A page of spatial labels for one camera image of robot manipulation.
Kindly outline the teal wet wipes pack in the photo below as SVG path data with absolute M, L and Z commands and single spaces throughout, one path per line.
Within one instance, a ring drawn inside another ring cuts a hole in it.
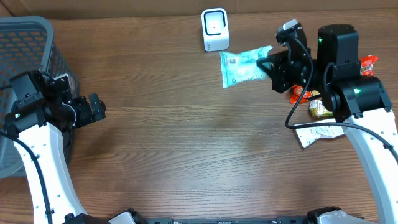
M 220 52 L 222 87 L 229 88 L 242 82 L 268 79 L 268 74 L 257 66 L 257 61 L 266 59 L 272 49 L 268 45 L 238 54 Z

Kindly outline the green juice carton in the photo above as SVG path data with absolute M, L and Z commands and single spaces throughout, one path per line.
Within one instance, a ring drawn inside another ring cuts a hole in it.
M 312 117 L 333 117 L 333 113 L 324 107 L 321 100 L 311 101 L 308 109 Z

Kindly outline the white cosmetic tube gold cap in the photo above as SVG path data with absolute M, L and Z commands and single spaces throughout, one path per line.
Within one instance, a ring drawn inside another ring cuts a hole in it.
M 298 141 L 306 149 L 319 139 L 333 139 L 344 135 L 341 126 L 316 126 L 295 129 Z

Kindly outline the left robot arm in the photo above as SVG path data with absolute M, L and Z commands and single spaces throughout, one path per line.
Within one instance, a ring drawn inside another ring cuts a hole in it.
M 10 110 L 1 135 L 12 141 L 25 169 L 34 223 L 139 223 L 133 209 L 110 219 L 91 216 L 72 184 L 64 148 L 71 132 L 105 118 L 105 104 L 93 93 L 73 96 L 70 76 L 23 72 L 9 80 Z

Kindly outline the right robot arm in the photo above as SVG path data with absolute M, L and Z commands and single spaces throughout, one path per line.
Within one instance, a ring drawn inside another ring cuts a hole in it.
M 319 92 L 334 125 L 353 145 L 374 195 L 379 222 L 397 222 L 397 126 L 392 101 L 382 81 L 361 74 L 359 35 L 352 25 L 318 30 L 312 58 L 302 25 L 291 20 L 278 28 L 285 50 L 259 59 L 257 66 L 283 93 L 294 85 Z

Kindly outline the white barcode scanner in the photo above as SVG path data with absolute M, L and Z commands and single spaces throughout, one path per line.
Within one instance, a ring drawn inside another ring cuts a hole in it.
M 203 45 L 206 52 L 229 48 L 228 15 L 223 8 L 206 9 L 201 14 Z

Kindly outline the grey plastic shopping basket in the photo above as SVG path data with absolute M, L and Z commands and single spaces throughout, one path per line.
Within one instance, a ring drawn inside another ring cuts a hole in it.
M 53 26 L 43 17 L 1 17 L 1 87 L 25 71 L 40 70 L 54 78 L 67 73 L 72 97 L 78 97 L 78 80 L 54 40 Z M 12 88 L 1 90 L 1 131 L 16 100 Z M 22 159 L 14 143 L 1 136 L 1 179 L 20 176 L 25 176 Z

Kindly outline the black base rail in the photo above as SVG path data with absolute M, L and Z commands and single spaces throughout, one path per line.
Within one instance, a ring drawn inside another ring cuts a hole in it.
M 277 218 L 241 218 L 241 219 L 173 219 L 146 218 L 147 224 L 309 224 L 306 216 L 279 216 Z

